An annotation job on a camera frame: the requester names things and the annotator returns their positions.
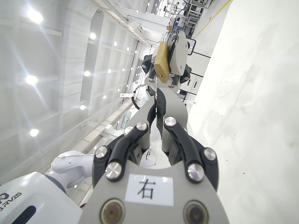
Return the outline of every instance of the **metal screw cap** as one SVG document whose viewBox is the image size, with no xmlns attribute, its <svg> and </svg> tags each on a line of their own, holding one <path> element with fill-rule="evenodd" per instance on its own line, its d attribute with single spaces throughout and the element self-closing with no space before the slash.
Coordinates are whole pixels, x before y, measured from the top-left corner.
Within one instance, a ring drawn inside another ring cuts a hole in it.
<svg viewBox="0 0 299 224">
<path fill-rule="evenodd" d="M 144 131 L 147 128 L 147 124 L 145 122 L 138 122 L 136 128 L 139 131 Z"/>
<path fill-rule="evenodd" d="M 134 127 L 132 127 L 132 126 L 128 126 L 128 127 L 126 127 L 126 129 L 125 129 L 125 131 L 124 131 L 125 135 L 128 135 L 128 133 L 129 133 L 133 128 L 134 128 Z"/>
<path fill-rule="evenodd" d="M 213 161 L 213 160 L 216 159 L 216 152 L 213 149 L 211 149 L 211 148 L 205 148 L 204 154 L 205 154 L 205 157 L 209 161 Z"/>
<path fill-rule="evenodd" d="M 175 118 L 171 116 L 167 117 L 164 122 L 167 126 L 174 126 L 176 124 Z"/>
<path fill-rule="evenodd" d="M 188 167 L 188 175 L 192 180 L 200 182 L 205 177 L 205 171 L 201 165 L 197 163 L 192 163 Z"/>
<path fill-rule="evenodd" d="M 117 179 L 121 174 L 121 165 L 114 161 L 108 164 L 106 168 L 107 179 Z"/>
<path fill-rule="evenodd" d="M 97 148 L 96 152 L 95 152 L 95 157 L 96 158 L 104 158 L 107 155 L 108 149 L 106 146 L 102 145 L 99 148 Z"/>
<path fill-rule="evenodd" d="M 103 217 L 107 224 L 119 223 L 123 211 L 119 203 L 113 202 L 106 206 L 103 210 Z"/>
</svg>

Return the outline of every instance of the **ceiling light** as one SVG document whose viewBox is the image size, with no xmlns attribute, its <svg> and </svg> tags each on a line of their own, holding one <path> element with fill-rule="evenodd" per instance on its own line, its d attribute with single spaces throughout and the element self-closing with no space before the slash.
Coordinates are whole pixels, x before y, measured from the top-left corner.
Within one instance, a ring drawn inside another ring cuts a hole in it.
<svg viewBox="0 0 299 224">
<path fill-rule="evenodd" d="M 90 72 L 89 71 L 85 71 L 84 72 L 84 76 L 88 77 L 90 75 Z"/>
<path fill-rule="evenodd" d="M 33 10 L 33 9 L 28 10 L 28 12 L 27 12 L 27 16 L 28 16 L 28 18 L 31 19 L 34 23 L 37 23 L 37 24 L 39 24 L 40 22 L 43 21 L 43 17 L 42 17 L 42 15 L 41 15 L 39 12 L 37 12 L 37 11 L 35 11 L 35 10 Z"/>
<path fill-rule="evenodd" d="M 29 76 L 26 78 L 26 82 L 27 82 L 27 84 L 34 85 L 34 84 L 36 84 L 36 82 L 37 82 L 37 78 L 36 78 L 35 76 L 29 75 Z"/>
<path fill-rule="evenodd" d="M 89 37 L 90 37 L 91 39 L 95 39 L 95 38 L 96 38 L 96 34 L 92 32 L 92 33 L 89 35 Z"/>
<path fill-rule="evenodd" d="M 37 129 L 32 129 L 32 130 L 30 131 L 30 135 L 31 135 L 31 137 L 35 137 L 37 134 L 38 134 L 38 130 L 37 130 Z"/>
</svg>

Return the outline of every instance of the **white cabinet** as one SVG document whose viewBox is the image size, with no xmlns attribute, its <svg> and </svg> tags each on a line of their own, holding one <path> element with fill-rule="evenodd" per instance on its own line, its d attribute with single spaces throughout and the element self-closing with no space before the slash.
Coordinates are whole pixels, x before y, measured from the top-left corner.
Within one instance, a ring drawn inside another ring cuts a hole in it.
<svg viewBox="0 0 299 224">
<path fill-rule="evenodd" d="M 180 89 L 196 95 L 202 80 L 203 77 L 191 73 L 190 79 L 183 83 Z"/>
</svg>

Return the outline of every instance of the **floor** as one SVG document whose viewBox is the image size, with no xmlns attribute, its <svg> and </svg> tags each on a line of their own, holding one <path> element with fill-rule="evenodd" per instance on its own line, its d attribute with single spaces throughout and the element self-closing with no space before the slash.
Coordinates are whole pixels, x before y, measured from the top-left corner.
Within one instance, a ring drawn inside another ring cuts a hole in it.
<svg viewBox="0 0 299 224">
<path fill-rule="evenodd" d="M 189 121 L 217 153 L 231 224 L 299 223 L 297 1 L 234 0 L 196 38 L 211 59 Z"/>
<path fill-rule="evenodd" d="M 194 51 L 201 53 L 206 56 L 211 56 L 216 45 L 218 36 L 220 34 L 222 25 L 225 20 L 225 16 L 229 9 L 230 1 L 219 13 L 218 11 L 227 3 L 229 0 L 213 0 L 208 9 L 202 12 L 198 25 L 196 26 L 193 38 L 196 40 L 196 46 Z M 212 20 L 209 25 L 199 33 L 205 25 Z"/>
</svg>

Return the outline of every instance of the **label with chinese character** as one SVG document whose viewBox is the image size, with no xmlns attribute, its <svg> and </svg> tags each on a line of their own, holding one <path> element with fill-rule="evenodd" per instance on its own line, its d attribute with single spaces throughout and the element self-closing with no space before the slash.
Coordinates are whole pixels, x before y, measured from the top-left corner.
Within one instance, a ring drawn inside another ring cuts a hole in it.
<svg viewBox="0 0 299 224">
<path fill-rule="evenodd" d="M 173 179 L 150 175 L 129 175 L 126 202 L 173 206 Z"/>
</svg>

